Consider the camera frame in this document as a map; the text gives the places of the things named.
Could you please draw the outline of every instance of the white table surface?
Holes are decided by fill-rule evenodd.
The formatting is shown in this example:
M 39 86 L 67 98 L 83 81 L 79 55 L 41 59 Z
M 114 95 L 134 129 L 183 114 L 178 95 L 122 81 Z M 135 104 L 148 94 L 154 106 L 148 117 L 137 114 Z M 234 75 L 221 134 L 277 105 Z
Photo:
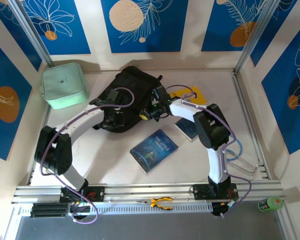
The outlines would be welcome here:
M 204 70 L 150 70 L 155 77 L 163 75 L 161 80 L 165 87 L 174 84 L 198 86 L 208 104 L 217 104 L 237 138 L 242 142 L 242 157 L 255 166 L 258 156 L 250 138 L 247 124 L 240 107 L 235 87 L 229 71 Z M 48 126 L 55 127 L 74 117 L 82 111 L 88 102 L 96 98 L 115 78 L 117 71 L 86 74 L 90 98 L 87 102 L 51 110 Z M 154 183 L 188 183 L 206 181 L 209 175 L 209 161 L 206 149 L 196 138 L 190 142 L 174 125 L 180 118 L 170 116 L 159 122 L 141 121 L 124 133 L 111 133 L 103 129 L 88 130 L 72 146 L 72 164 L 90 184 L 154 184 Z M 144 173 L 129 151 L 156 130 L 162 129 L 179 149 L 164 159 L 148 174 Z M 238 153 L 239 146 L 234 143 L 229 149 Z M 231 166 L 231 174 L 249 178 Z M 257 171 L 254 180 L 261 180 Z M 31 181 L 32 186 L 55 186 L 60 183 L 53 176 L 41 176 L 39 165 Z

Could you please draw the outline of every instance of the mint green pouch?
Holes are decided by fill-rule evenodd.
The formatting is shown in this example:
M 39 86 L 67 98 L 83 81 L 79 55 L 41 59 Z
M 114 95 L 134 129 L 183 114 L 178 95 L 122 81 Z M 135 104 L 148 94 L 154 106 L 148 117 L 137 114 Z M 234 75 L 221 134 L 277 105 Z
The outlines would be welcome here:
M 48 68 L 41 81 L 43 98 L 53 109 L 83 103 L 89 98 L 87 81 L 78 63 Z

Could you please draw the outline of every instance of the gray floor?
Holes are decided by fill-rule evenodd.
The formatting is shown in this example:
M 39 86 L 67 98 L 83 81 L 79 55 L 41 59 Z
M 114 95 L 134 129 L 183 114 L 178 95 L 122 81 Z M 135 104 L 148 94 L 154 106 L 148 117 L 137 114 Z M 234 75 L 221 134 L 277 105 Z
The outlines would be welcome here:
M 211 213 L 100 215 L 91 225 L 71 218 L 23 217 L 17 240 L 280 240 L 276 212 L 243 202 L 226 218 Z

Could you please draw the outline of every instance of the blue backdrop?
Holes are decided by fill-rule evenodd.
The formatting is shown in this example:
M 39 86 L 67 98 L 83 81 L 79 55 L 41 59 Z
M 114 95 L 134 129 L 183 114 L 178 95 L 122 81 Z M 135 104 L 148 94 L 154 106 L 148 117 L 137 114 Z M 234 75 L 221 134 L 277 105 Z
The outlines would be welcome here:
M 26 33 L 20 26 L 18 20 L 10 10 L 9 6 L 0 2 L 0 19 L 5 27 L 8 29 L 16 43 L 22 49 L 24 54 L 27 56 L 33 67 L 38 71 L 41 58 L 37 51 L 33 47 L 32 43 L 28 39 Z
M 300 31 L 262 81 L 290 154 L 300 149 Z
M 231 45 L 231 34 L 243 22 L 257 21 L 260 13 L 257 14 L 256 10 L 253 11 L 255 9 L 253 5 L 255 3 L 255 6 L 258 6 L 260 2 L 261 0 L 215 0 L 201 51 L 241 51 L 243 46 Z M 255 13 L 255 17 L 248 16 L 250 10 Z
M 74 0 L 24 0 L 22 5 L 51 55 L 91 53 Z
M 188 0 L 152 1 L 152 8 L 149 8 L 150 0 L 134 0 L 145 19 L 139 28 L 127 32 L 117 30 L 111 23 L 109 13 L 117 2 L 101 0 L 112 53 L 180 52 Z M 124 17 L 133 18 L 133 14 L 128 12 Z
M 259 41 L 255 45 L 250 55 L 254 66 L 257 66 L 259 60 L 267 50 L 271 41 L 274 39 L 275 35 L 279 31 L 281 25 L 286 20 L 296 2 L 297 0 L 281 0 L 279 2 L 278 7 L 276 8 L 273 16 L 265 27 Z
M 0 87 L 3 86 L 13 88 L 19 98 L 19 111 L 15 121 L 6 123 L 0 119 L 0 158 L 7 160 L 32 87 L 0 49 Z

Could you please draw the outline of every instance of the orange circle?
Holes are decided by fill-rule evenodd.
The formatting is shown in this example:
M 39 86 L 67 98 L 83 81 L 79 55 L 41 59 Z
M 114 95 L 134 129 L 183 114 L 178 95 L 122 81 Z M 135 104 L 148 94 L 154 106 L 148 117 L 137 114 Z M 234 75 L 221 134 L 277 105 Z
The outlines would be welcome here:
M 6 123 L 13 123 L 18 117 L 19 109 L 20 103 L 16 91 L 9 86 L 0 87 L 0 119 Z
M 234 47 L 244 47 L 255 25 L 254 21 L 249 21 L 245 25 L 237 27 L 231 33 L 230 44 Z
M 288 107 L 292 110 L 298 107 L 298 98 L 295 95 L 291 95 L 288 98 Z
M 47 39 L 49 39 L 51 41 L 54 41 L 57 39 L 57 34 L 54 31 L 48 30 L 44 33 L 44 35 Z
M 146 42 L 146 39 L 145 39 L 144 37 L 140 37 L 140 38 L 139 38 L 139 42 L 143 44 L 143 43 Z

